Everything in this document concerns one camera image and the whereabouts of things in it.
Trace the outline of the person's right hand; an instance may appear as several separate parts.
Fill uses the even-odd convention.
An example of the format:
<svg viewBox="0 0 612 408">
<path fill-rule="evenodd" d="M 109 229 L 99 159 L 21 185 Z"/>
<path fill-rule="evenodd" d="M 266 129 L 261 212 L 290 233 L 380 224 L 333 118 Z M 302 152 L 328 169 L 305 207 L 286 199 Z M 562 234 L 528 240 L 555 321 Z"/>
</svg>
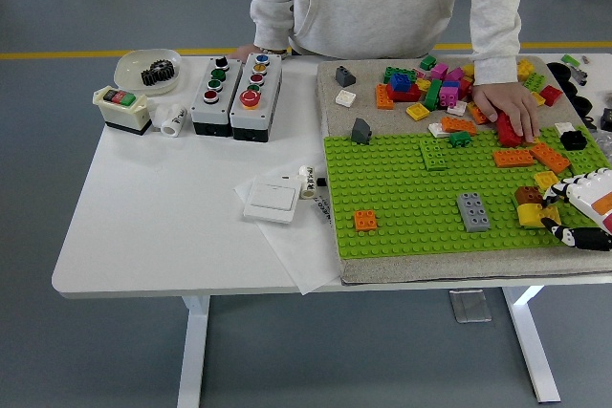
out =
<svg viewBox="0 0 612 408">
<path fill-rule="evenodd" d="M 254 44 L 247 44 L 238 47 L 235 51 L 228 54 L 228 58 L 237 59 L 241 62 L 246 62 L 250 54 L 271 54 L 278 55 L 282 59 L 288 56 L 288 51 L 286 49 L 283 50 L 271 50 L 266 48 L 258 47 Z"/>
</svg>

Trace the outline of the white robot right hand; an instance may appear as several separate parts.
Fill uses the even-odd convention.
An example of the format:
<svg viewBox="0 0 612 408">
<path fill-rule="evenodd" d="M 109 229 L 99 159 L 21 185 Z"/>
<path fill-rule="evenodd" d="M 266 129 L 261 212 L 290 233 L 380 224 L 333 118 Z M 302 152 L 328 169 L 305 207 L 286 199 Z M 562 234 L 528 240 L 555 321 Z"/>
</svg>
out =
<svg viewBox="0 0 612 408">
<path fill-rule="evenodd" d="M 559 199 L 571 204 L 597 226 L 570 228 L 548 217 L 540 219 L 568 247 L 596 251 L 611 250 L 611 170 L 596 171 L 563 179 L 545 192 L 542 206 Z"/>
</svg>

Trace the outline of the person's left hand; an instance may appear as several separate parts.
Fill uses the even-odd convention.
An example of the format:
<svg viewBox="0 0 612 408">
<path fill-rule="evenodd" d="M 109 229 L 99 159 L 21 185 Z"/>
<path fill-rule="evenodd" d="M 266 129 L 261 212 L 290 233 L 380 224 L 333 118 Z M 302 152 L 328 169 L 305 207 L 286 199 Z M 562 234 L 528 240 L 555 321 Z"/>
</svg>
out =
<svg viewBox="0 0 612 408">
<path fill-rule="evenodd" d="M 527 142 L 540 136 L 537 102 L 520 83 L 476 85 L 472 97 L 489 121 L 495 122 L 498 113 L 503 112 L 510 118 L 514 132 Z"/>
</svg>

